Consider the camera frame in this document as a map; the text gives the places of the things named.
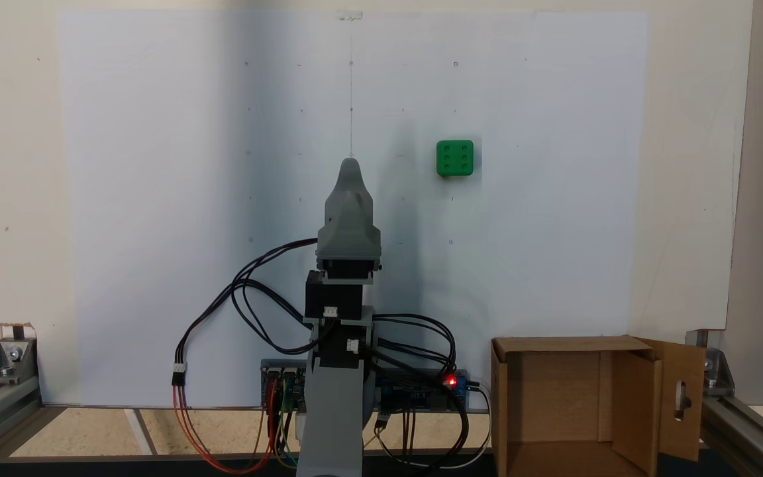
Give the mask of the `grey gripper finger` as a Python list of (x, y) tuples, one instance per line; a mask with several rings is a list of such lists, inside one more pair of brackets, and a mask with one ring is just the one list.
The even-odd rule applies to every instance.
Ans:
[(375, 227), (374, 203), (354, 158), (341, 162), (335, 186), (326, 199), (326, 227), (347, 214), (347, 223)]

